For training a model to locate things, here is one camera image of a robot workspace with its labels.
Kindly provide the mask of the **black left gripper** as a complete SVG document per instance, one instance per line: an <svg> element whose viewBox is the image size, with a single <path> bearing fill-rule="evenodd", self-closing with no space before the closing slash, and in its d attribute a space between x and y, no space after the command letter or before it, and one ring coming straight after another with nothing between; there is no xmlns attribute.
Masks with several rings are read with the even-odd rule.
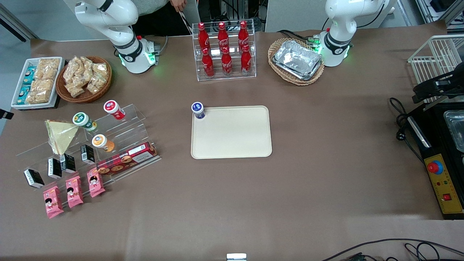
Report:
<svg viewBox="0 0 464 261"><path fill-rule="evenodd" d="M414 87L413 103L418 104L427 99L447 99L447 95L463 95L464 73L450 72L436 80L424 81Z"/></svg>

